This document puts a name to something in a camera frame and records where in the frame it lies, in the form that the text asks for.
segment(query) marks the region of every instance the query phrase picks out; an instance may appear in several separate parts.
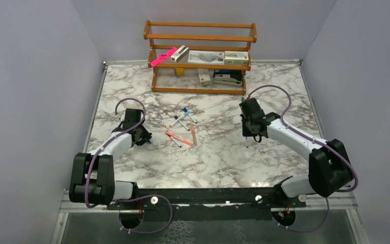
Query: wooden shelf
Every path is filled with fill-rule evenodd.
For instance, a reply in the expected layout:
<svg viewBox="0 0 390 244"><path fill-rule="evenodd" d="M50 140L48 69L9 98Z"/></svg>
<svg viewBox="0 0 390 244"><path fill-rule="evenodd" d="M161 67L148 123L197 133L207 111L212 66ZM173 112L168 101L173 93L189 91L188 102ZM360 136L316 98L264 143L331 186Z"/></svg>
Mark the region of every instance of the wooden shelf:
<svg viewBox="0 0 390 244"><path fill-rule="evenodd" d="M167 29L168 33L154 33L152 27L159 28L160 32ZM199 34L200 29L209 30L209 35ZM213 23L185 23L185 22L150 22L146 21L144 26L144 39L149 40L150 51L148 66L151 62L157 59L161 54L166 53L173 47L179 48L180 45L158 45L157 40L199 40L199 41L219 41L219 42L245 42L245 47L234 46L195 46L187 45L190 50L199 51L246 51L249 55L247 65L217 65L217 64L194 64L188 62L188 54L178 63L170 59L162 61L160 64L153 67L152 91L154 92L175 92L175 93L206 93L206 94L237 94L244 95L246 93L245 75L246 71L250 71L250 47L256 42L256 25L252 24L213 24ZM175 76L173 68L184 68L185 75ZM210 87L197 85L199 83L197 70L194 69L224 69L224 70L241 70L243 73L242 87L227 86L214 84Z"/></svg>

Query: box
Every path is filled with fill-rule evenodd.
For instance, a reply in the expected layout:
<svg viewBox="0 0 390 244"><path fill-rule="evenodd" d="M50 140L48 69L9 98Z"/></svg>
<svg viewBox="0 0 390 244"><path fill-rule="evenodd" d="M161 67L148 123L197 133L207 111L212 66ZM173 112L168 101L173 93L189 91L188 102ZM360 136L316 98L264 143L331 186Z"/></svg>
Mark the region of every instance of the box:
<svg viewBox="0 0 390 244"><path fill-rule="evenodd" d="M198 69L201 86L211 85L210 74L208 69Z"/></svg>
<svg viewBox="0 0 390 244"><path fill-rule="evenodd" d="M248 52L225 51L226 65L247 65L249 63Z"/></svg>

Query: cable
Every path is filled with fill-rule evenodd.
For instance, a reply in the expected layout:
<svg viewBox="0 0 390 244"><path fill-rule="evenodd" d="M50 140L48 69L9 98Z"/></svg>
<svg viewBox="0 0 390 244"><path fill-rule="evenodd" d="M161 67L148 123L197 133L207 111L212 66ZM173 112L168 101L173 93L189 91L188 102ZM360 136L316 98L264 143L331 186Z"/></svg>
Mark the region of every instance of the cable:
<svg viewBox="0 0 390 244"><path fill-rule="evenodd" d="M300 233L316 231L316 230L322 228L327 223L327 220L330 217L330 202L328 202L328 198L326 198L326 197L325 197L325 201L327 202L327 216L325 216L325 219L317 227L314 227L314 228L311 228L311 229L306 229L306 230L297 229L297 228L289 228L288 226L284 226L284 225L279 224L279 222L275 218L273 218L273 220L277 223L277 226L280 226L280 227L282 227L283 229L286 229L286 230L300 232Z"/></svg>
<svg viewBox="0 0 390 244"><path fill-rule="evenodd" d="M93 155L93 158L92 160L90 161L90 165L89 165L89 170L87 171L87 177L86 177L86 187L85 187L85 190L84 190L84 203L86 203L86 207L88 208L93 208L93 207L96 207L98 204L94 204L94 205L90 205L89 204L89 184L90 184L90 175L92 174L92 171L93 171L93 164L95 163L95 160L96 158L98 157L98 155L102 152L102 150L104 148L106 148L111 142L113 142L115 139L117 139L118 137L128 133L129 131L135 129L136 127L138 127L139 125L141 125L141 123L144 121L144 118L146 117L146 107L144 107L144 104L138 100L138 99L135 99L135 98L125 98L125 99L122 99L120 100L120 102L117 103L116 105L116 108L114 108L114 112L115 114L117 115L117 107L124 101L127 101L127 100L133 100L133 101L136 101L137 103L141 104L141 106L143 107L143 117L141 118L141 120L136 123L134 126L132 126L131 128L125 130L125 131L122 131L121 133L117 134L115 137L111 137L108 141L106 141L104 143L104 145L102 145L100 147L100 149L98 149L97 152L95 152L95 154Z"/></svg>
<svg viewBox="0 0 390 244"><path fill-rule="evenodd" d="M120 230L126 230L128 233L137 233L137 234L155 234L155 233L158 233L158 232L161 232L163 230L165 230L170 224L171 224L171 221L173 220L173 206L171 205L170 201L164 197L164 196L161 196L161 195L147 195L147 196L143 196L143 197L139 197L139 198L134 198L134 199L128 199L128 200L123 200L123 199L120 199L120 200L116 200L116 202L136 202L138 200L142 200L142 199L145 199L145 198L151 198L151 197L159 197L159 198L162 198L163 200L165 200L168 204L168 206L170 207L170 218L168 219L168 222L161 228L157 229L157 230L153 230L153 231L139 231L139 230L132 230L132 229L126 229L122 222L121 222L121 218L119 216L119 224L120 224Z"/></svg>
<svg viewBox="0 0 390 244"><path fill-rule="evenodd" d="M308 136L306 136L305 134L301 133L300 131L296 130L294 127L292 127L291 125L289 125L287 122L285 122L285 119L284 119L284 116L286 114L286 112L288 112L291 104L292 104L292 101L291 101L291 98L290 98L290 95L289 93L279 87L279 86L276 86L276 85L262 85L258 88L256 88L255 90L253 90L252 92L249 93L249 95L247 96L247 100L250 98L250 95L252 95L255 91L261 89L261 88L264 88L264 87L274 87L274 88L277 88L279 90L281 90L282 92L284 92L286 94L286 96L288 97L288 100L289 100L289 103L288 103L288 106L285 108L285 110L282 112L282 114L280 115L280 120L282 121L282 124L284 124L286 127L288 127L291 131L295 132L296 134L300 135L301 137L307 139L307 140L312 140L313 138L310 138ZM353 190L356 189L356 187L358 186L358 183L359 183L359 180L358 180L358 176L354 170L354 168L352 167L352 165L343 157L341 156L337 151L335 151L334 149L332 149L330 146L326 145L325 143L321 142L321 141L318 141L318 140L314 140L314 143L318 144L318 145L321 145L323 147L325 147L326 149L328 149L330 152L332 152L335 156L337 156L338 158L340 158L340 160L349 168L349 170L352 172L352 175L353 175L353 178L355 179L355 182L353 184L353 186L349 189L345 189L345 190L338 190L337 192L351 192Z"/></svg>

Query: tabletop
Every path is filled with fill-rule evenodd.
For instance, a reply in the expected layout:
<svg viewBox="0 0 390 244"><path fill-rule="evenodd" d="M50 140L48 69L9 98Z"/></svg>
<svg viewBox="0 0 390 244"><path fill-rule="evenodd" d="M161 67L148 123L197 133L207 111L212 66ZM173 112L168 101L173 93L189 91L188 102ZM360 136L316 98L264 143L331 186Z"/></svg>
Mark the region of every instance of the tabletop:
<svg viewBox="0 0 390 244"><path fill-rule="evenodd" d="M119 125L114 108L121 99L136 98L146 107L144 127L152 133L152 144L134 146L114 162L115 180L134 181L141 188L233 188L271 187L289 176L307 172L308 163L285 145L271 139L261 143L242 136L241 96L208 94L166 94L151 91L153 70L147 65L108 66L100 101L89 138L88 150L102 144ZM292 106L285 119L319 137L319 130L306 87L297 64L252 64L246 75L247 94L264 84L287 90ZM286 95L266 88L252 95L265 114L281 113ZM198 146L177 147L165 134L175 115L186 107L198 121L182 121L195 126ZM118 108L141 108L124 102ZM177 124L171 131L192 141L191 132Z"/></svg>

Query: wall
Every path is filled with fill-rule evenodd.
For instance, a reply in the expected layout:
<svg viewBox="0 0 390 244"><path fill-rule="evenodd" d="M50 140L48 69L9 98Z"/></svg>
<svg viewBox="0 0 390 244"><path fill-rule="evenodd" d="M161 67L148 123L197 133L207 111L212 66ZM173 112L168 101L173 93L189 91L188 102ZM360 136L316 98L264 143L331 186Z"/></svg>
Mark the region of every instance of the wall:
<svg viewBox="0 0 390 244"><path fill-rule="evenodd" d="M337 0L303 68L327 138L359 174L369 241L390 243L390 1Z"/></svg>
<svg viewBox="0 0 390 244"><path fill-rule="evenodd" d="M102 62L69 0L0 1L0 243L49 243Z"/></svg>
<svg viewBox="0 0 390 244"><path fill-rule="evenodd" d="M253 59L304 58L335 0L72 0L103 60L148 58L150 21L256 23Z"/></svg>

